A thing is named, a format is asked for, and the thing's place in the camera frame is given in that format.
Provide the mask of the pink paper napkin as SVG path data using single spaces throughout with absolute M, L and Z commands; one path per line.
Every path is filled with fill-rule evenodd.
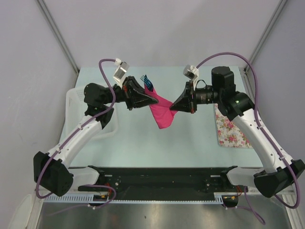
M 172 124 L 174 116 L 177 113 L 177 111 L 170 110 L 170 107 L 173 105 L 173 103 L 159 96 L 155 89 L 153 89 L 153 91 L 150 91 L 146 85 L 144 86 L 144 89 L 147 95 L 158 100 L 156 104 L 149 105 L 152 116 L 156 121 L 157 126 L 159 127 L 159 129 L 168 128 Z

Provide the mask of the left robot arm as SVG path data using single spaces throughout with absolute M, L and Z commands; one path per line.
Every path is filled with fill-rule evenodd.
M 105 178 L 93 166 L 69 169 L 72 160 L 80 150 L 110 122 L 115 103 L 125 103 L 129 110 L 158 103 L 148 93 L 153 85 L 146 75 L 141 77 L 144 86 L 140 86 L 133 76 L 128 76 L 122 86 L 104 87 L 90 83 L 84 87 L 84 102 L 87 110 L 84 117 L 71 133 L 47 153 L 38 152 L 33 159 L 36 195 L 43 187 L 59 197 L 70 189 L 90 186 L 99 191 L 105 186 Z

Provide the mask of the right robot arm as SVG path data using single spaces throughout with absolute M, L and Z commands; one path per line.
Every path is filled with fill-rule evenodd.
M 274 140 L 263 122 L 254 113 L 254 103 L 249 96 L 236 90 L 234 73 L 229 67 L 211 70 L 212 84 L 197 87 L 199 70 L 187 65 L 183 71 L 190 80 L 184 91 L 170 107 L 173 111 L 195 113 L 200 104 L 217 104 L 221 114 L 232 121 L 249 140 L 257 153 L 262 168 L 232 166 L 222 172 L 220 187 L 232 191 L 237 185 L 256 188 L 263 196 L 271 198 L 292 185 L 305 170 L 304 162 L 294 160 Z

